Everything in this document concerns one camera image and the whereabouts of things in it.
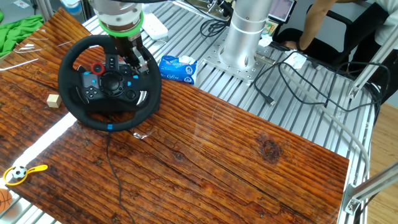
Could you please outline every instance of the white cable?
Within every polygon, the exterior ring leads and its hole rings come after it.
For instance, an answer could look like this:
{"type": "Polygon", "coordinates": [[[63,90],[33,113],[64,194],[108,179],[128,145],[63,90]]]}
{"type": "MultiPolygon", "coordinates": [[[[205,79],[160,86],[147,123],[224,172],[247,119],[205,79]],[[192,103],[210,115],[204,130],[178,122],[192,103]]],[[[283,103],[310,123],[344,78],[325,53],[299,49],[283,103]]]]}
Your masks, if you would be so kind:
{"type": "MultiPolygon", "coordinates": [[[[320,103],[313,95],[310,94],[309,91],[307,91],[296,79],[294,79],[284,68],[282,68],[282,73],[290,79],[299,89],[301,89],[304,94],[306,94],[307,97],[309,97],[314,103],[320,103]]],[[[369,159],[368,152],[366,151],[365,147],[362,145],[362,143],[359,141],[359,139],[342,123],[340,122],[336,117],[332,115],[330,111],[328,111],[323,105],[316,105],[318,106],[325,114],[327,114],[338,126],[341,127],[343,131],[345,131],[351,138],[354,140],[354,142],[358,145],[360,148],[363,159],[365,160],[365,174],[364,176],[367,176],[369,173],[370,167],[371,167],[371,161],[369,159]]]]}

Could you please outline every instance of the tissue pack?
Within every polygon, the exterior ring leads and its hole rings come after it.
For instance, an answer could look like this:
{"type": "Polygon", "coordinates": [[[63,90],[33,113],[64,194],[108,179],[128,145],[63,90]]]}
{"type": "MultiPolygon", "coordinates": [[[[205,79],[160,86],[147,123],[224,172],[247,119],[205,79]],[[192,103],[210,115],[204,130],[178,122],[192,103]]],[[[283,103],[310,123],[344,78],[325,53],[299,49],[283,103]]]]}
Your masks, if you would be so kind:
{"type": "Polygon", "coordinates": [[[192,75],[195,74],[198,61],[190,57],[173,57],[165,55],[159,63],[162,78],[195,84],[192,75]]]}

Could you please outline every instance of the screen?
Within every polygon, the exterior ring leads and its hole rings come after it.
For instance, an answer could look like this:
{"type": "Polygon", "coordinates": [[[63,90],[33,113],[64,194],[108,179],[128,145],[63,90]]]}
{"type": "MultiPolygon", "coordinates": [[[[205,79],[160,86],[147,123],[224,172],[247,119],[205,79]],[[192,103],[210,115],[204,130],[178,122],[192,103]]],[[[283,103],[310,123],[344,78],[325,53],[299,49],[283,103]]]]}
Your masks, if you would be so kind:
{"type": "Polygon", "coordinates": [[[289,17],[290,10],[292,10],[294,0],[274,0],[271,6],[270,16],[286,22],[289,17]]]}

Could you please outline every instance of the steering wheel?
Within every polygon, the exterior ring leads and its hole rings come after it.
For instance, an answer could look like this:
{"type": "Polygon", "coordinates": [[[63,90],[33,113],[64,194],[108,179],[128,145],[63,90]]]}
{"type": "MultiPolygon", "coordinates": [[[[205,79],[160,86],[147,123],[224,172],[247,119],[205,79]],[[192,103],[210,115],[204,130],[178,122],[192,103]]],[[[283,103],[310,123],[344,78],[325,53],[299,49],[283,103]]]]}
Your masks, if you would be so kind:
{"type": "Polygon", "coordinates": [[[90,128],[101,131],[125,131],[141,124],[152,113],[159,110],[162,79],[152,54],[146,48],[142,48],[142,56],[147,61],[149,69],[142,73],[134,73],[134,70],[127,65],[123,66],[127,66],[131,71],[121,72],[118,66],[118,55],[110,36],[90,35],[72,46],[60,65],[58,73],[60,96],[69,112],[90,128]],[[96,45],[103,48],[107,60],[113,58],[105,65],[97,66],[103,68],[104,71],[93,74],[75,70],[73,63],[79,55],[96,45]],[[142,100],[144,92],[147,93],[145,103],[137,105],[138,98],[142,100]],[[92,118],[88,115],[89,111],[135,111],[136,113],[127,121],[107,123],[92,118]]]}

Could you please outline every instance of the green ring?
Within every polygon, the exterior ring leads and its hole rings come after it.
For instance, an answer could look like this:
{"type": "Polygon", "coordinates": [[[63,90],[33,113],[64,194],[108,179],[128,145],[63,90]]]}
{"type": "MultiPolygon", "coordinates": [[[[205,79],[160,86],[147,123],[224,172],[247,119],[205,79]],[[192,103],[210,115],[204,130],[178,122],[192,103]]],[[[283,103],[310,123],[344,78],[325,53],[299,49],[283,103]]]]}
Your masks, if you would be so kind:
{"type": "Polygon", "coordinates": [[[139,21],[138,25],[135,26],[132,30],[125,31],[125,32],[118,32],[118,31],[113,31],[108,29],[101,21],[98,19],[99,25],[102,27],[102,29],[107,32],[109,35],[112,35],[114,37],[131,37],[132,35],[138,33],[141,31],[142,24],[144,23],[144,13],[141,12],[141,20],[139,21]]]}

